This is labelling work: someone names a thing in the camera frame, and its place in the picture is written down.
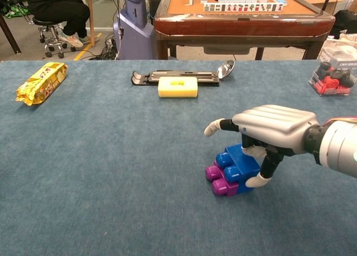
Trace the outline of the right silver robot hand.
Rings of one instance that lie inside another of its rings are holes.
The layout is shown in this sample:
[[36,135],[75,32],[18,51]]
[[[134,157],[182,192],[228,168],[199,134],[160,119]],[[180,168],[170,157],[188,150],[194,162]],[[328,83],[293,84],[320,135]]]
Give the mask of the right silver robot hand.
[[261,105],[234,115],[231,119],[220,118],[211,122],[204,136],[212,136],[218,130],[241,133],[242,152],[247,156],[263,157],[259,173],[249,178],[249,188],[262,187],[272,178],[285,156],[304,154],[304,135],[318,125],[313,112],[283,107]]

